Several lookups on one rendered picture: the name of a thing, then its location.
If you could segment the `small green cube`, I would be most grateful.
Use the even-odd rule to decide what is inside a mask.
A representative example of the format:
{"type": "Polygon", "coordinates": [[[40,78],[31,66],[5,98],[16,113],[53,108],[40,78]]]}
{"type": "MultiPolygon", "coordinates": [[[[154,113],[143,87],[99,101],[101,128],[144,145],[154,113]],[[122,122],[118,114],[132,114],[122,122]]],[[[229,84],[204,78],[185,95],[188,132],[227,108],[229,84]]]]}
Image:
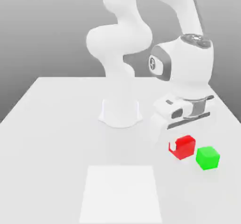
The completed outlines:
{"type": "Polygon", "coordinates": [[[197,149],[196,162],[202,170],[217,168],[219,160],[220,154],[212,146],[197,149]]]}

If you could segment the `small red cube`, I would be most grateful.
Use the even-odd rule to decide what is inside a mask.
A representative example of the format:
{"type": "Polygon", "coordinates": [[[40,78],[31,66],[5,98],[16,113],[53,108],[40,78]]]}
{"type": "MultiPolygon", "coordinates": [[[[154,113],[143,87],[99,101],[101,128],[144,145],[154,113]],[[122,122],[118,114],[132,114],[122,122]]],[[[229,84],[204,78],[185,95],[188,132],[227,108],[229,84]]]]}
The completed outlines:
{"type": "Polygon", "coordinates": [[[169,152],[172,153],[177,159],[182,160],[194,154],[196,140],[192,136],[186,135],[180,137],[175,141],[175,144],[176,149],[172,150],[169,142],[169,152]]]}

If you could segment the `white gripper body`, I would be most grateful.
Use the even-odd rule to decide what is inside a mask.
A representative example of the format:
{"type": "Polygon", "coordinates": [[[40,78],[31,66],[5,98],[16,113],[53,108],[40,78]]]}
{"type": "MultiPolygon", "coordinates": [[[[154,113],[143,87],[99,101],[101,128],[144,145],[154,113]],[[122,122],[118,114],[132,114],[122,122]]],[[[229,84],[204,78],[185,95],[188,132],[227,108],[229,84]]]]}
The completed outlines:
{"type": "Polygon", "coordinates": [[[150,118],[150,139],[154,144],[166,143],[185,135],[198,133],[210,123],[210,113],[191,118],[154,113],[150,118]]]}

